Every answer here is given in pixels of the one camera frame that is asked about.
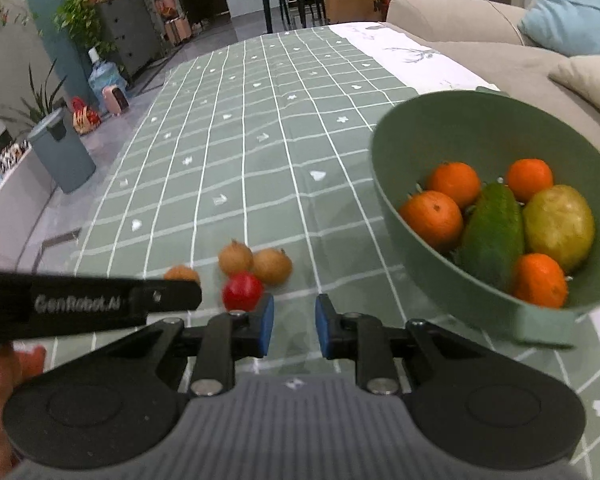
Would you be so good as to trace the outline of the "person left hand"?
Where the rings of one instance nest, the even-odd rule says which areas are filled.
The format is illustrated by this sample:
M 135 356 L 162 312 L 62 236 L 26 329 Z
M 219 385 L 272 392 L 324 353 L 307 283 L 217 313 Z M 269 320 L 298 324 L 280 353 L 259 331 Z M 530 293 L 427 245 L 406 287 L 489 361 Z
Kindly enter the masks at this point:
M 2 421 L 5 404 L 17 386 L 43 373 L 45 358 L 43 346 L 14 349 L 6 344 L 0 349 L 0 479 L 16 461 Z

